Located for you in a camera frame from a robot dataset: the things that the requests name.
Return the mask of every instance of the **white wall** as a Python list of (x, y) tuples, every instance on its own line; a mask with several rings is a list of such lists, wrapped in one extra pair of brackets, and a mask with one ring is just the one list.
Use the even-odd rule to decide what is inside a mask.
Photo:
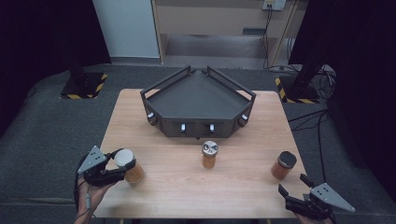
[(110, 57), (160, 58), (150, 0), (93, 0)]

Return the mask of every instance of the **metal lid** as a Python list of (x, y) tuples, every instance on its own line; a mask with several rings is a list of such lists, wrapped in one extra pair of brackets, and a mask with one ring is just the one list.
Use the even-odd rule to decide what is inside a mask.
[(283, 167), (288, 169), (293, 168), (297, 162), (296, 157), (289, 151), (283, 151), (280, 153), (278, 160)]
[(218, 154), (219, 146), (213, 141), (206, 141), (202, 145), (202, 153), (209, 157), (215, 157)]

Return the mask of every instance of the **cylinder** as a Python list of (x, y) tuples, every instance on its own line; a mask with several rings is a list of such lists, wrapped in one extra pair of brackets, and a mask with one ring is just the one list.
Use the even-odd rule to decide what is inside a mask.
[[(119, 167), (125, 166), (125, 164), (132, 160), (135, 160), (135, 157), (131, 149), (122, 149), (114, 157), (114, 161)], [(125, 173), (124, 178), (126, 181), (133, 184), (139, 182), (142, 179), (143, 174), (143, 168), (136, 160), (134, 167)]]
[(212, 169), (216, 164), (219, 146), (213, 141), (207, 141), (202, 145), (202, 165), (206, 169)]
[(289, 151), (283, 151), (274, 162), (274, 165), (271, 168), (271, 173), (276, 179), (282, 180), (286, 175), (288, 175), (296, 162), (297, 159), (292, 153)]

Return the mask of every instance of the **wall outlet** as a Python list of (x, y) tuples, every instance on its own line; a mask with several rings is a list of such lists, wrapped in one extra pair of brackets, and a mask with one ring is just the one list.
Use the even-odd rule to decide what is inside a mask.
[(263, 10), (269, 10), (269, 6), (271, 6), (272, 10), (274, 11), (281, 11), (285, 8), (287, 0), (264, 0), (262, 4)]

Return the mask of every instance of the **human hand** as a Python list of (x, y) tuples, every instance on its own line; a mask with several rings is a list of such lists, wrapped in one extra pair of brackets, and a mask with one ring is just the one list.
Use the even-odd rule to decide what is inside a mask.
[[(90, 223), (91, 216), (93, 212), (96, 210), (98, 207), (99, 203), (103, 200), (105, 197), (105, 194), (108, 189), (110, 189), (112, 186), (114, 186), (116, 183), (105, 185), (103, 187), (96, 187), (96, 186), (90, 186), (84, 178), (80, 178), (78, 180), (78, 212), (77, 212), (77, 218), (75, 221), (75, 224), (88, 224)], [(87, 193), (90, 194), (91, 197), (91, 207), (87, 208), (87, 203), (86, 203), (86, 196)]]
[(298, 220), (302, 223), (302, 224), (333, 224), (332, 221), (329, 218), (326, 218), (322, 221), (316, 221), (316, 220), (312, 220), (309, 219), (307, 217), (303, 217), (297, 213), (294, 213), (295, 216), (297, 216)]

